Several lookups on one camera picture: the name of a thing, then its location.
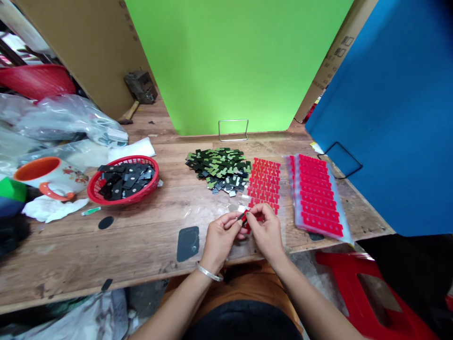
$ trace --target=wooden table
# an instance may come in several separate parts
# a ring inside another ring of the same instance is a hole
[[[247,141],[220,142],[218,136],[179,136],[163,101],[142,105],[134,124],[125,126],[131,143],[150,136],[164,186],[145,201],[126,206],[103,206],[89,216],[73,213],[49,224],[32,220],[32,234],[20,248],[1,262],[0,313],[101,291],[107,279],[109,289],[118,289],[191,272],[202,255],[208,223],[228,212],[230,200],[221,192],[212,195],[206,181],[197,179],[185,165],[196,149],[230,147],[254,157],[285,163],[282,156],[302,153],[316,157],[304,125],[293,121],[287,131],[249,134]],[[282,168],[279,217],[284,225],[284,242],[291,252],[335,245],[326,238],[313,242],[308,233],[294,225],[286,166]],[[348,180],[337,182],[346,216],[355,240],[392,234],[394,231],[357,192]],[[78,198],[85,198],[81,193]],[[89,203],[82,211],[96,207]],[[98,223],[113,216],[105,230]],[[200,251],[178,263],[176,246],[180,229],[200,228]],[[261,258],[253,238],[235,244],[229,264]]]

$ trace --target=white mug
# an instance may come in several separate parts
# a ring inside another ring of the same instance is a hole
[[[69,201],[87,187],[89,177],[58,157],[44,157],[21,166],[14,179],[53,199]]]

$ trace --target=white tissue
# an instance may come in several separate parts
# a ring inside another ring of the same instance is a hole
[[[145,137],[134,144],[124,146],[122,148],[110,149],[109,150],[109,163],[116,161],[119,158],[126,156],[147,156],[153,157],[156,155],[154,148],[151,145],[151,141],[148,137]]]
[[[88,198],[80,199],[74,203],[54,200],[46,195],[39,196],[28,202],[22,209],[22,213],[28,217],[37,219],[39,222],[49,223],[59,220],[70,213],[83,208],[89,202]]]

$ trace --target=red basket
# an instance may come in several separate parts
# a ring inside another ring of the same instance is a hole
[[[91,178],[90,183],[88,183],[87,193],[88,197],[97,204],[102,205],[114,205],[114,204],[131,204],[137,203],[139,201],[144,200],[147,196],[149,196],[154,190],[156,190],[157,185],[159,183],[159,165],[157,162],[150,157],[146,156],[127,156],[116,161],[110,162],[107,165],[120,165],[123,163],[135,164],[150,164],[154,171],[156,171],[154,177],[152,178],[151,182],[142,190],[129,196],[128,198],[123,198],[117,201],[106,201],[104,197],[98,192],[106,183],[105,179],[101,178],[102,172],[98,171],[94,174]]]
[[[1,68],[0,84],[27,98],[39,101],[51,95],[76,93],[74,83],[61,65]]]

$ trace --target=cardboard box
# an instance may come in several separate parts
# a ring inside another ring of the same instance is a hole
[[[14,0],[86,94],[113,119],[134,103],[124,76],[148,71],[122,0]]]
[[[294,118],[302,122],[311,107],[330,84],[336,71],[348,54],[355,39],[368,20],[378,0],[355,0],[343,24],[338,30],[334,42],[311,83]]]

